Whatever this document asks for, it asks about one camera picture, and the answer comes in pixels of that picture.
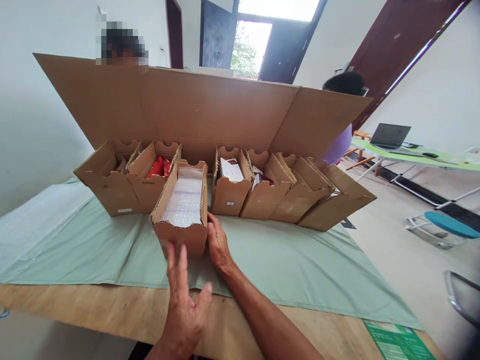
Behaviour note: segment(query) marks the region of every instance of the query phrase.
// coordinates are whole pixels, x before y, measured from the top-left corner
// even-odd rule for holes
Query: person
[[[101,31],[101,63],[106,65],[142,65],[147,57],[143,42],[132,29],[108,21]]]
[[[328,90],[335,93],[350,95],[362,95],[365,81],[358,72],[344,72],[328,79],[322,86],[322,90]],[[328,165],[337,164],[340,159],[349,150],[352,143],[352,124],[340,134],[332,145],[326,150],[325,154],[317,162],[325,160]]]
[[[266,359],[323,359],[289,318],[243,274],[230,255],[227,236],[219,220],[208,213],[208,246],[213,265],[221,274],[250,325]],[[189,296],[187,249],[181,246],[176,264],[175,246],[169,242],[167,276],[170,302],[163,334],[145,359],[188,359],[202,336],[212,302],[207,283],[195,304]]]

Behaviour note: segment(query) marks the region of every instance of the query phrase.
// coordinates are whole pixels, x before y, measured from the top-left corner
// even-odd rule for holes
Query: green table
[[[416,148],[416,149],[408,149],[413,152],[417,153],[435,153],[438,154],[439,157],[436,159],[430,158],[430,157],[423,157],[423,156],[410,156],[410,155],[403,155],[403,154],[397,154],[397,153],[392,153],[388,152],[385,150],[382,150],[376,146],[373,146],[370,144],[370,141],[367,139],[358,139],[358,138],[353,138],[351,140],[352,145],[354,145],[356,148],[368,151],[372,155],[374,155],[377,158],[377,162],[371,166],[367,171],[365,171],[360,177],[356,180],[357,182],[363,179],[368,172],[374,171],[377,169],[383,161],[392,161],[394,163],[409,163],[412,164],[410,168],[408,168],[406,171],[403,173],[398,174],[395,176],[390,182],[398,185],[399,187],[407,190],[408,192],[418,196],[420,199],[426,201],[429,204],[432,204],[435,209],[441,209],[448,204],[454,203],[460,199],[466,198],[467,196],[472,195],[473,193],[476,193],[477,191],[480,190],[480,187],[473,189],[472,191],[469,191],[467,193],[462,194],[461,196],[449,200],[444,203],[435,203],[431,201],[430,199],[427,199],[426,197],[422,196],[421,194],[411,190],[410,188],[406,187],[405,185],[401,184],[398,182],[398,178],[405,175],[408,171],[413,169],[415,166],[423,166],[423,167],[431,167],[431,168],[443,168],[443,169],[456,169],[456,170],[469,170],[469,171],[475,171],[475,172],[480,172],[480,164],[478,163],[465,163],[465,161],[458,161],[457,159],[453,158],[453,156],[441,152],[441,151],[436,151],[436,150],[429,150],[424,147]]]

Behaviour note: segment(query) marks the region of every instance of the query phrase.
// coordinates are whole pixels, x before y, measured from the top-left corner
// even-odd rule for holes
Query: hand
[[[235,263],[230,255],[227,235],[220,225],[220,221],[208,213],[208,247],[213,265],[221,272],[227,272],[235,267]]]
[[[180,250],[178,266],[175,265],[175,246],[167,244],[168,267],[166,274],[170,284],[170,302],[165,328],[158,343],[146,359],[188,359],[200,341],[202,330],[212,302],[212,283],[207,282],[198,296],[198,304],[189,295],[187,273],[187,248]]]

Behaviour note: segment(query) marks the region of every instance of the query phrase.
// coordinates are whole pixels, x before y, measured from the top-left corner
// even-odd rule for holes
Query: wooden table
[[[154,344],[167,318],[170,291],[113,285],[0,284],[0,304],[32,315]],[[198,292],[191,291],[196,301]],[[326,359],[383,359],[359,318],[279,306]],[[432,338],[416,332],[437,359]],[[195,353],[212,359],[262,359],[234,299],[214,295],[207,329]]]

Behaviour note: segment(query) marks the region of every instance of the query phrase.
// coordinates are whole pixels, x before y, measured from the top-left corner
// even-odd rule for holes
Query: green tree
[[[244,26],[238,22],[231,54],[230,69],[236,70],[237,76],[241,78],[257,79],[259,72],[255,64],[257,51],[250,45],[250,39],[245,35]]]

